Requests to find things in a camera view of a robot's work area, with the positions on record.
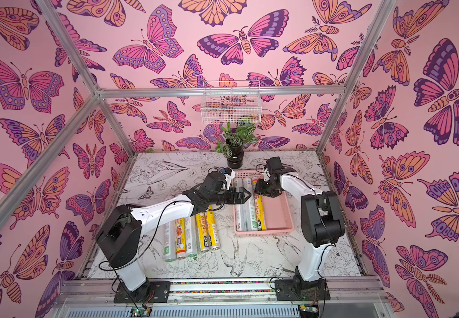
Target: potted plant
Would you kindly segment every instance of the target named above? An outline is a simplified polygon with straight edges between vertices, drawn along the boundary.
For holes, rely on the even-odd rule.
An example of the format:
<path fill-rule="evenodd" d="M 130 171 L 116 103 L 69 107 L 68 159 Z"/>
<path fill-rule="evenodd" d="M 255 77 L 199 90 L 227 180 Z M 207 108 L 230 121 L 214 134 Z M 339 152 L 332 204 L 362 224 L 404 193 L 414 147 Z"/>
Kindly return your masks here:
<path fill-rule="evenodd" d="M 256 143 L 257 138 L 253 135 L 256 126 L 253 123 L 238 123 L 235 128 L 231 128 L 228 123 L 224 130 L 226 142 L 219 141 L 215 151 L 223 154 L 228 160 L 228 167 L 238 169 L 242 166 L 244 159 L 244 145 Z"/>

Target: pink plastic basket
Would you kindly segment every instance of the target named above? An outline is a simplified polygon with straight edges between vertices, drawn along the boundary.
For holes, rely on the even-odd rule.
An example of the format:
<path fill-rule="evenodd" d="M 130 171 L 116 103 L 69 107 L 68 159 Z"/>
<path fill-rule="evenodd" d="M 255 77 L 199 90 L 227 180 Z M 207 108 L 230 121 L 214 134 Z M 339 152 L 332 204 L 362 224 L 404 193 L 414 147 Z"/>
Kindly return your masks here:
<path fill-rule="evenodd" d="M 263 178 L 256 170 L 235 170 L 236 178 Z M 290 207 L 283 193 L 278 197 L 262 196 L 264 221 L 266 230 L 264 231 L 237 231 L 237 210 L 233 208 L 234 214 L 234 232 L 237 237 L 254 237 L 254 236 L 271 236 L 271 235 L 288 235 L 293 232 L 293 220 L 291 219 Z"/>

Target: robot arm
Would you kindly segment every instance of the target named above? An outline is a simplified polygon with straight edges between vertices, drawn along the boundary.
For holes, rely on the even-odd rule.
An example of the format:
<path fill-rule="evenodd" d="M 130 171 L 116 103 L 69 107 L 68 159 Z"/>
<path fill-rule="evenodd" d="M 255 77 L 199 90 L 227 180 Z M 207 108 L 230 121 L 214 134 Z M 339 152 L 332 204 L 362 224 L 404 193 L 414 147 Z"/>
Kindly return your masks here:
<path fill-rule="evenodd" d="M 283 167 L 279 157 L 267 160 L 264 179 L 258 180 L 255 192 L 275 197 L 285 190 L 301 202 L 302 232 L 307 242 L 312 243 L 306 247 L 297 268 L 299 288 L 304 289 L 307 282 L 320 278 L 328 250 L 344 234 L 344 223 L 333 192 L 323 192 L 290 175 L 291 172 L 296 171 Z M 243 187 L 230 187 L 234 175 L 228 168 L 212 171 L 202 184 L 173 199 L 149 207 L 126 205 L 113 210 L 97 233 L 97 242 L 128 290 L 132 292 L 146 282 L 144 271 L 136 262 L 141 256 L 137 255 L 137 248 L 143 234 L 172 220 L 206 211 L 210 205 L 243 204 L 251 197 Z M 322 216 L 320 209 L 327 213 Z"/>

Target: black flower pot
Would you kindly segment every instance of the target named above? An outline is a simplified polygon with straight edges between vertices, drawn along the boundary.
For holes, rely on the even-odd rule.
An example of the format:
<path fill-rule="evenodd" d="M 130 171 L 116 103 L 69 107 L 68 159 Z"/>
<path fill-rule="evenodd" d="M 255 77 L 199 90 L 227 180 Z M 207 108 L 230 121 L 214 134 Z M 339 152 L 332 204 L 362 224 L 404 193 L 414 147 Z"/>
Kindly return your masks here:
<path fill-rule="evenodd" d="M 244 161 L 244 147 L 242 145 L 233 147 L 228 144 L 228 148 L 231 150 L 231 157 L 227 158 L 228 167 L 231 169 L 238 169 L 242 167 L 242 163 Z"/>

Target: black mounting plate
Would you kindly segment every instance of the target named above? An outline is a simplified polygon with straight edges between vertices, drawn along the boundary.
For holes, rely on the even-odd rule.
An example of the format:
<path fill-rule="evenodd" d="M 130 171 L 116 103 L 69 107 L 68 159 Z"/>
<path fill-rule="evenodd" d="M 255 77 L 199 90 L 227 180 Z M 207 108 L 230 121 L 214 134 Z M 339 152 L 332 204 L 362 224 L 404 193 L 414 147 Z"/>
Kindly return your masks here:
<path fill-rule="evenodd" d="M 300 293 L 295 292 L 292 279 L 276 279 L 275 283 L 275 296 L 278 301 L 307 301 L 312 302 L 317 299 L 330 300 L 330 293 L 328 291 L 325 280 L 321 280 L 320 284 L 311 289 L 301 290 Z"/>
<path fill-rule="evenodd" d="M 150 293 L 154 293 L 154 296 L 148 301 L 148 303 L 165 303 L 169 296 L 169 287 L 171 286 L 170 281 L 147 281 L 141 287 L 129 294 L 137 303 L 142 303 L 150 297 Z M 114 295 L 115 304 L 132 304 L 132 299 L 129 298 L 125 287 L 120 283 L 116 294 Z"/>

